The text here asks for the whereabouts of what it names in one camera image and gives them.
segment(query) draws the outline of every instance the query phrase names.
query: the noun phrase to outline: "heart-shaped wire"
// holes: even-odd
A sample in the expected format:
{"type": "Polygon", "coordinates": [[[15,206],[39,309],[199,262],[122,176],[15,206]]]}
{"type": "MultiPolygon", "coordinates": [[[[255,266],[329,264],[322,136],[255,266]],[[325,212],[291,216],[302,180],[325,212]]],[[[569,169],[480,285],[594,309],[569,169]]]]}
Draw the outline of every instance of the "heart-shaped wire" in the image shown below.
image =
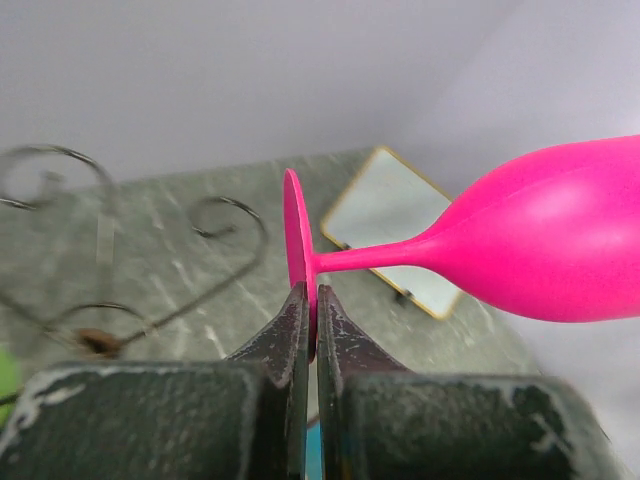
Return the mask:
{"type": "MultiPolygon", "coordinates": [[[[189,313],[195,308],[198,308],[201,304],[207,302],[216,294],[223,291],[225,288],[229,287],[231,284],[256,268],[265,257],[269,243],[268,232],[264,222],[253,209],[242,202],[224,196],[205,197],[197,201],[187,212],[191,228],[196,234],[206,239],[214,239],[235,231],[234,226],[227,226],[214,232],[207,231],[200,226],[200,219],[205,207],[216,204],[227,204],[232,207],[239,208],[254,220],[259,234],[258,245],[251,260],[238,268],[225,280],[213,285],[197,298],[190,300],[185,305],[170,312],[169,314],[166,314],[157,320],[149,321],[137,310],[126,305],[113,302],[111,298],[113,292],[113,257],[117,210],[116,187],[106,170],[96,161],[79,152],[56,145],[25,145],[8,150],[5,153],[0,154],[0,159],[3,158],[5,160],[4,175],[0,175],[0,204],[34,211],[46,207],[54,202],[56,196],[60,193],[62,177],[51,172],[46,172],[40,187],[40,194],[29,202],[17,200],[9,196],[6,193],[6,188],[3,183],[7,169],[14,166],[19,160],[33,156],[34,154],[51,153],[65,155],[79,160],[93,170],[100,182],[100,187],[103,192],[103,200],[102,208],[98,217],[96,247],[98,300],[93,303],[83,303],[67,308],[50,320],[41,319],[29,308],[15,301],[2,291],[0,291],[0,303],[14,310],[18,315],[27,319],[32,325],[37,327],[44,335],[49,337],[51,340],[60,343],[73,353],[80,352],[86,357],[94,359],[117,358],[124,347],[144,338],[151,332],[157,333],[159,329],[165,327],[173,320],[189,313]],[[142,328],[124,338],[118,338],[101,329],[82,328],[77,329],[74,332],[63,332],[63,330],[58,326],[64,319],[76,315],[84,310],[99,310],[103,312],[101,320],[107,320],[107,311],[119,311],[134,318],[138,318],[142,322],[142,328]]],[[[0,398],[0,406],[15,402],[18,396],[19,392],[14,392],[0,398]]]]}

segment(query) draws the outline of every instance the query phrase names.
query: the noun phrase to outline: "marble surface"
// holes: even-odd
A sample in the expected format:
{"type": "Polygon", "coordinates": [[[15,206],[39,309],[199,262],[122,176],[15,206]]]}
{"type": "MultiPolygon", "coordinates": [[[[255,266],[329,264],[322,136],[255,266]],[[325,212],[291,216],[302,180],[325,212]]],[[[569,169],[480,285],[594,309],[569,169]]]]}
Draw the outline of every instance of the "marble surface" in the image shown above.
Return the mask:
{"type": "MultiPolygon", "coordinates": [[[[318,222],[369,152],[298,157],[120,185],[113,300],[152,320],[227,277],[250,259],[256,244],[251,220],[230,207],[212,207],[203,224],[216,229],[233,223],[235,233],[213,240],[195,235],[186,215],[193,202],[207,195],[233,197],[255,209],[270,234],[267,258],[256,270],[159,335],[132,344],[124,357],[217,359],[242,345],[278,312],[289,292],[281,220],[284,169],[298,172],[315,245],[319,251],[329,251],[335,247],[321,236],[318,222]]],[[[42,319],[74,304],[95,301],[100,201],[94,188],[62,195],[37,212],[0,208],[0,290],[42,319]]],[[[412,304],[396,304],[395,292],[370,272],[323,275],[319,283],[332,285],[350,317],[418,372],[538,371],[519,338],[491,308],[469,296],[462,297],[452,317],[436,321],[412,304]]],[[[2,306],[0,312],[0,342],[19,358],[24,378],[54,362],[77,358],[14,309],[2,306]]],[[[141,326],[135,318],[117,313],[110,314],[106,324],[95,311],[82,312],[61,325],[98,327],[121,336],[141,326]]]]}

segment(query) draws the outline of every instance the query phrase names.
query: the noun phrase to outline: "metal jaw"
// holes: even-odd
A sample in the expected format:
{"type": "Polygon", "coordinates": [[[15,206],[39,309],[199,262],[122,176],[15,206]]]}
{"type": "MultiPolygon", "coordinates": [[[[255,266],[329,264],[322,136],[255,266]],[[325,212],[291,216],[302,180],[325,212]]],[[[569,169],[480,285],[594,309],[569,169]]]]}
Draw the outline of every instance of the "metal jaw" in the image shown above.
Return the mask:
{"type": "MultiPolygon", "coordinates": [[[[318,294],[324,478],[627,476],[589,406],[545,377],[420,375],[318,294]]],[[[224,361],[74,363],[34,377],[0,436],[0,478],[303,479],[309,305],[224,361]]]]}

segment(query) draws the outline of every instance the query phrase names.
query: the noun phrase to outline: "brown object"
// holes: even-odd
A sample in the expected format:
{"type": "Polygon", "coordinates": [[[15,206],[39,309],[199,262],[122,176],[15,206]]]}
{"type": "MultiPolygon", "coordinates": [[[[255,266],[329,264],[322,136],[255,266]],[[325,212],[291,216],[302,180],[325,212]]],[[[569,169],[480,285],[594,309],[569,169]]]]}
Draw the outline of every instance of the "brown object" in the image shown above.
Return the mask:
{"type": "Polygon", "coordinates": [[[94,355],[116,358],[122,350],[122,342],[119,339],[97,328],[79,328],[76,335],[78,343],[94,355]]]}

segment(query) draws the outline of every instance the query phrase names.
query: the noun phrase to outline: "white wall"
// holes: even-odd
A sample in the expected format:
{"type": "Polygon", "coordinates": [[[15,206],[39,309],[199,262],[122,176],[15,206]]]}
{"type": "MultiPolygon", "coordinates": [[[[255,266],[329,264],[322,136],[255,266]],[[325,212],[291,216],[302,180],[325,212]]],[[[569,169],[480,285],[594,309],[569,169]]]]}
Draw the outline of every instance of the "white wall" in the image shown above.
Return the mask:
{"type": "MultiPolygon", "coordinates": [[[[638,25],[635,0],[0,0],[0,147],[63,144],[124,180],[386,143],[459,193],[638,133],[638,25]]],[[[640,474],[640,322],[510,321],[640,474]]]]}

